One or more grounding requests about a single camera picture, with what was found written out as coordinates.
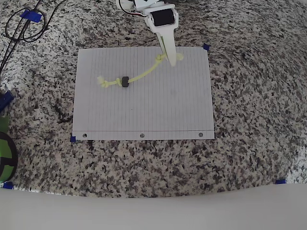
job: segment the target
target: wire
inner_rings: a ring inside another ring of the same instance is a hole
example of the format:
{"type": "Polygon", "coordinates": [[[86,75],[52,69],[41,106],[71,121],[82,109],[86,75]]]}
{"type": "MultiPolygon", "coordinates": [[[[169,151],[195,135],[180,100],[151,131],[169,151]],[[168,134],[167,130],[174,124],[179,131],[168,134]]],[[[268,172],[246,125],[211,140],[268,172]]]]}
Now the wire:
{"type": "Polygon", "coordinates": [[[141,14],[141,13],[134,13],[134,12],[125,11],[125,10],[122,8],[122,6],[121,6],[120,0],[117,0],[117,1],[118,1],[118,3],[119,3],[120,8],[121,8],[125,13],[130,14],[130,15],[134,15],[134,16],[140,16],[140,17],[143,17],[143,18],[146,18],[146,17],[147,17],[146,15],[141,14]]]}
{"type": "Polygon", "coordinates": [[[0,65],[0,74],[2,73],[3,69],[4,69],[4,66],[5,64],[7,63],[7,61],[9,60],[10,56],[12,55],[13,51],[15,50],[16,46],[18,45],[18,43],[20,41],[25,41],[27,43],[31,43],[31,42],[35,42],[37,41],[43,34],[44,32],[48,29],[48,26],[55,14],[55,12],[57,11],[57,9],[60,7],[61,4],[63,4],[64,2],[66,2],[67,0],[63,0],[61,1],[56,7],[55,9],[53,10],[52,12],[52,15],[51,17],[49,18],[49,21],[47,22],[47,19],[46,19],[46,16],[45,14],[38,10],[38,6],[39,4],[41,3],[42,0],[39,0],[36,4],[36,6],[34,7],[33,10],[30,10],[29,8],[22,8],[21,10],[15,12],[9,19],[8,21],[6,22],[6,25],[5,25],[5,36],[10,39],[10,42],[9,42],[9,45],[5,51],[5,54],[4,54],[4,57],[3,57],[3,60],[1,62],[1,65],[0,65]],[[42,29],[36,33],[35,35],[31,35],[29,37],[24,37],[24,33],[26,32],[27,28],[29,27],[31,21],[30,20],[27,20],[26,23],[24,24],[23,28],[21,29],[19,35],[17,38],[16,35],[17,35],[17,32],[19,31],[19,28],[20,28],[20,25],[22,23],[22,21],[24,20],[24,18],[21,18],[21,20],[19,21],[14,33],[12,36],[9,35],[9,32],[8,32],[8,27],[9,27],[9,24],[12,20],[12,18],[17,15],[18,13],[20,13],[21,11],[25,11],[25,10],[28,10],[27,14],[30,13],[30,12],[36,12],[36,13],[40,13],[42,16],[43,16],[43,27],[42,29]]]}

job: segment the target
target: rope knot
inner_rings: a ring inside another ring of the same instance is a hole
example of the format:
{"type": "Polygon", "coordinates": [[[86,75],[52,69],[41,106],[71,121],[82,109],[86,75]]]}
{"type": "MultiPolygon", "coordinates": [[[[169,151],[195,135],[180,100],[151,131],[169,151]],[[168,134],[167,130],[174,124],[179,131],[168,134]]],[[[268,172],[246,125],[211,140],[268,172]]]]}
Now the rope knot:
{"type": "Polygon", "coordinates": [[[106,81],[103,77],[98,77],[98,84],[101,85],[103,88],[107,88],[110,84],[108,81],[106,81]]]}

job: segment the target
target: blue tape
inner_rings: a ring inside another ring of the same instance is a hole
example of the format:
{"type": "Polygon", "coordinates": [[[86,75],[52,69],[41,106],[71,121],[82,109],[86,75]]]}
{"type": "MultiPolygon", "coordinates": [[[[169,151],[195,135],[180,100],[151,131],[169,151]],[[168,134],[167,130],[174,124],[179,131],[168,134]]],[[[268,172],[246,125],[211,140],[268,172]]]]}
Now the blue tape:
{"type": "Polygon", "coordinates": [[[14,97],[10,91],[7,91],[4,96],[0,98],[0,113],[13,99],[14,97]]]}
{"type": "Polygon", "coordinates": [[[34,11],[25,10],[25,12],[23,12],[22,15],[20,15],[20,17],[38,23],[40,22],[42,15],[34,11]]]}
{"type": "Polygon", "coordinates": [[[203,49],[205,49],[205,50],[209,51],[209,48],[210,48],[210,46],[209,46],[209,45],[207,45],[206,43],[204,43],[204,44],[203,44],[203,49]]]}
{"type": "Polygon", "coordinates": [[[275,184],[286,184],[286,183],[287,183],[286,179],[281,179],[281,180],[275,181],[275,184]]]}
{"type": "Polygon", "coordinates": [[[75,143],[76,142],[76,137],[71,136],[71,143],[75,143]]]}
{"type": "Polygon", "coordinates": [[[5,182],[3,185],[3,188],[6,189],[13,189],[13,187],[14,187],[13,182],[5,182]]]}

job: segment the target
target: white paper sheet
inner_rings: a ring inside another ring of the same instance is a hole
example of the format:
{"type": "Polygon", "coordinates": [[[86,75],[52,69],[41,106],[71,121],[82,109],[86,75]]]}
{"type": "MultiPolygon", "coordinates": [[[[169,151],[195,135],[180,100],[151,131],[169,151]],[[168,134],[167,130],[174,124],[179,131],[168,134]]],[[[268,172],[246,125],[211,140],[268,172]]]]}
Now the white paper sheet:
{"type": "Polygon", "coordinates": [[[207,51],[177,47],[176,67],[163,61],[127,88],[101,88],[107,81],[135,77],[154,63],[159,47],[80,49],[72,135],[77,140],[212,139],[211,82],[207,51]]]}

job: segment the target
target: speckled stone surface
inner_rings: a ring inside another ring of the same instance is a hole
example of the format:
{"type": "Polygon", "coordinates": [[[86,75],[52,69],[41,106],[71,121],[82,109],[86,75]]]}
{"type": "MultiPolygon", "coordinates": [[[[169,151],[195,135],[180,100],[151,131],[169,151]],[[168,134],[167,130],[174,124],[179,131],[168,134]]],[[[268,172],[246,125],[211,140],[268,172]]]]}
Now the speckled stone surface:
{"type": "MultiPolygon", "coordinates": [[[[34,0],[0,3],[9,16],[34,0]]],[[[40,9],[51,15],[55,1],[40,9]]],[[[293,0],[178,3],[178,46],[209,44],[214,140],[70,143],[79,48],[158,46],[142,18],[113,0],[69,0],[44,36],[20,43],[1,76],[19,150],[16,189],[181,196],[307,182],[307,7],[293,0]]]]}

